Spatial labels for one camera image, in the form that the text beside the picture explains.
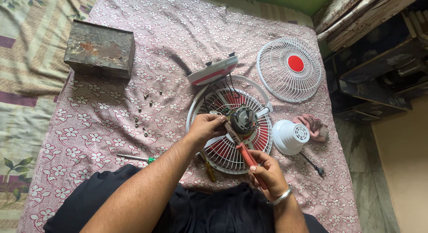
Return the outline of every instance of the red-handled pliers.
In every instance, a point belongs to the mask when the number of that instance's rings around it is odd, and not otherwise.
[[[224,123],[224,126],[226,127],[226,130],[228,131],[228,133],[232,137],[233,142],[236,144],[236,148],[238,149],[239,153],[241,153],[241,155],[242,155],[243,159],[245,160],[245,162],[247,163],[248,167],[250,167],[252,165],[258,166],[259,164],[257,163],[257,161],[255,161],[253,156],[248,152],[247,147],[245,147],[245,145],[242,143],[242,141],[236,135],[236,132],[232,129],[232,126],[230,126],[230,124],[227,121],[226,121],[226,123]],[[264,190],[267,190],[268,186],[266,185],[265,181],[263,181],[257,175],[254,175],[254,177],[259,182],[260,187]]]

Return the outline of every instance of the rusty metal box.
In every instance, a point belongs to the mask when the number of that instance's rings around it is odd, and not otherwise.
[[[75,71],[131,79],[134,33],[73,20],[64,62]]]

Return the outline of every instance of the pink floral bedspread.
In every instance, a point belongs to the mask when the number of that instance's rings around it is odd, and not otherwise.
[[[116,170],[125,164],[147,165],[115,153],[158,157],[180,140],[186,132],[189,106],[200,90],[187,81],[186,67],[194,72],[208,61],[236,52],[239,65],[233,74],[261,84],[255,61],[267,42],[297,37],[318,51],[316,35],[308,27],[228,12],[199,0],[98,0],[90,21],[134,32],[131,81],[121,84],[70,72],[39,153],[19,232],[43,232],[46,220],[94,172]],[[242,87],[239,82],[234,85],[260,98],[252,87]],[[150,97],[146,100],[143,95],[147,93]],[[310,141],[305,146],[308,158],[325,169],[324,178],[299,155],[285,157],[276,149],[271,152],[294,186],[303,212],[315,216],[330,232],[361,231],[325,79],[317,93],[302,103],[270,100],[274,112],[269,115],[274,123],[309,113],[330,129],[327,143]],[[134,116],[143,121],[140,127],[135,127]],[[219,171],[215,175],[217,181],[211,182],[202,160],[195,157],[180,182],[187,188],[218,191],[248,181],[246,175]]]

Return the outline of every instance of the rag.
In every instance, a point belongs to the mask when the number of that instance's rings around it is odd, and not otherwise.
[[[320,119],[310,114],[303,114],[294,117],[292,122],[301,123],[306,126],[311,139],[319,142],[327,142],[329,130]]]

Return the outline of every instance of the tiled floor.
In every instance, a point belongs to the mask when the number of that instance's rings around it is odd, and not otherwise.
[[[334,119],[348,164],[363,233],[399,233],[370,124]]]

